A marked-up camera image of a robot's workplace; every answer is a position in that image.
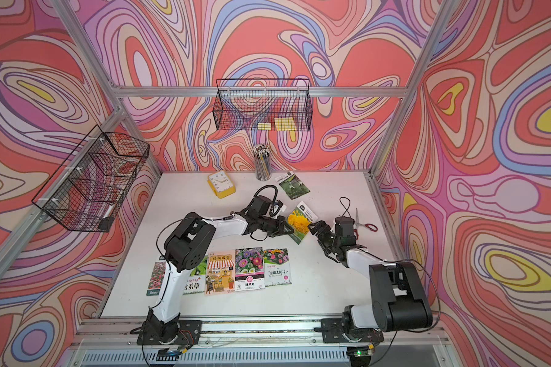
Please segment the green mimosa seed packet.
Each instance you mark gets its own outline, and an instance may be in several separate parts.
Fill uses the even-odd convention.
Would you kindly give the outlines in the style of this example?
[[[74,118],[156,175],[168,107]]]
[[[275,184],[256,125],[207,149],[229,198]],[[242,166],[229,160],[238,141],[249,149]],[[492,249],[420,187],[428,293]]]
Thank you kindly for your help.
[[[205,293],[206,289],[206,273],[208,267],[208,257],[203,257],[200,264],[198,264],[190,273],[187,283],[185,285],[185,295]]]

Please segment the yellow sunflower seed packet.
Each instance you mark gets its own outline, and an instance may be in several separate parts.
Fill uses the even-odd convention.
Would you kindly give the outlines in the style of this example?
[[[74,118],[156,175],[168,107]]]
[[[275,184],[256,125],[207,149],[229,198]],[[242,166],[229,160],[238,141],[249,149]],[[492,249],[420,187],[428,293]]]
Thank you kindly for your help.
[[[290,237],[296,244],[300,244],[309,233],[309,225],[317,222],[319,217],[304,202],[301,201],[287,216],[287,223],[294,229]]]

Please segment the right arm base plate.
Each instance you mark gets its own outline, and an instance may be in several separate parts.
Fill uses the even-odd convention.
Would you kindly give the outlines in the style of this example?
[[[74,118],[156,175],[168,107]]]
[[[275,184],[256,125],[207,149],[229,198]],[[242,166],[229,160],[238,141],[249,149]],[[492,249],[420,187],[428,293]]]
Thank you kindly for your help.
[[[324,343],[368,343],[374,346],[384,342],[384,335],[373,328],[355,327],[351,319],[321,319],[315,333],[320,333]]]

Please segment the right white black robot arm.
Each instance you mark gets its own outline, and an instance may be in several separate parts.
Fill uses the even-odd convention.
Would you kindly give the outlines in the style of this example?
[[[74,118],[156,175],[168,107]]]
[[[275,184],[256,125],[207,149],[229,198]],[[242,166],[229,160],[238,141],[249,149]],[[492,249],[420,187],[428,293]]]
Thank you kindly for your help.
[[[339,319],[324,319],[316,330],[326,343],[382,340],[383,332],[425,332],[434,327],[433,312],[413,261],[382,259],[358,244],[355,221],[337,217],[330,227],[321,220],[310,233],[327,258],[363,275],[369,281],[370,301],[349,305]]]

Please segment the orange shop seed packet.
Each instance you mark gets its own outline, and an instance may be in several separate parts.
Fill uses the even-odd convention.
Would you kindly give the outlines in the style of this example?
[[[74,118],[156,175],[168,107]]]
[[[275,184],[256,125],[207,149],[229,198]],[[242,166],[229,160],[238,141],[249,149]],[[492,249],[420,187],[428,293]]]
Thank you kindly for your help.
[[[213,252],[208,255],[205,294],[218,295],[234,292],[235,251]]]

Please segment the pink flower field seed packet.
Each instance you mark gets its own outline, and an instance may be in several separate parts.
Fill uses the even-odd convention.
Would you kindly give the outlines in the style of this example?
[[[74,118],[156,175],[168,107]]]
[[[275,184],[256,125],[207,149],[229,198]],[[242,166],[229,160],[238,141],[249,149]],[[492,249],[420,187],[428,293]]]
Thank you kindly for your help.
[[[154,264],[146,290],[147,297],[159,295],[165,278],[165,271],[166,263],[164,261],[157,261]]]

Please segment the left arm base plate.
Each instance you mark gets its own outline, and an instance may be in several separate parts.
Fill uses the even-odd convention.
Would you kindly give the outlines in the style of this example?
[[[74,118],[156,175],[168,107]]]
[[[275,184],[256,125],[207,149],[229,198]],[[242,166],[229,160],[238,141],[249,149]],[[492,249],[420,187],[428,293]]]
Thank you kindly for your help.
[[[146,320],[139,330],[137,344],[140,346],[184,346],[199,343],[202,321],[170,321],[163,323],[157,319]]]

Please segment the chrysanthemum seed packet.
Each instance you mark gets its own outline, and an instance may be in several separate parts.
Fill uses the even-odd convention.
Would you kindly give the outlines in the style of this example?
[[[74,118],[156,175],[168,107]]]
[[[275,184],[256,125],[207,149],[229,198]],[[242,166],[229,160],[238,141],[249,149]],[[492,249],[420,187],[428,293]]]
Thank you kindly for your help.
[[[266,287],[261,247],[235,251],[235,292],[258,291]]]

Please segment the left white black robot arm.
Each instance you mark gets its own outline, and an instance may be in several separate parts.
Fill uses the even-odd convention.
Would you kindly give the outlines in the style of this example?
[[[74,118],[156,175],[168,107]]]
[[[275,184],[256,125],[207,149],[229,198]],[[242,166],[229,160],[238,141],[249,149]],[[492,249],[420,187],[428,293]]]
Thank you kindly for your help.
[[[174,223],[176,227],[159,249],[166,268],[159,300],[148,309],[147,318],[137,330],[137,344],[187,347],[198,344],[199,338],[193,330],[201,322],[184,327],[180,324],[182,298],[191,271],[202,263],[214,239],[251,236],[257,230],[267,238],[293,233],[286,217],[280,214],[284,204],[277,195],[276,186],[269,184],[258,189],[243,209],[226,217],[204,218],[191,212]]]

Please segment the white sunflowers seed packet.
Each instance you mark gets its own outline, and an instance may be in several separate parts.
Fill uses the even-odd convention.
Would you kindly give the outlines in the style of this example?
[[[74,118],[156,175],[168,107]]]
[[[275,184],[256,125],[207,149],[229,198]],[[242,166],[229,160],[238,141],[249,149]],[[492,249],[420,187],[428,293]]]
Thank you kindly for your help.
[[[263,269],[266,287],[292,284],[288,249],[264,249]]]

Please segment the green gourd seed packet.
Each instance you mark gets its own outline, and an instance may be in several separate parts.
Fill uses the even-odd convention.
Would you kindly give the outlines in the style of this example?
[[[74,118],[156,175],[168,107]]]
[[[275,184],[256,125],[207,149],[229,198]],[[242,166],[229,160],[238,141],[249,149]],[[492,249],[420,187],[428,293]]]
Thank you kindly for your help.
[[[291,200],[298,199],[310,193],[309,188],[299,179],[296,173],[292,171],[288,171],[278,176],[275,181]]]

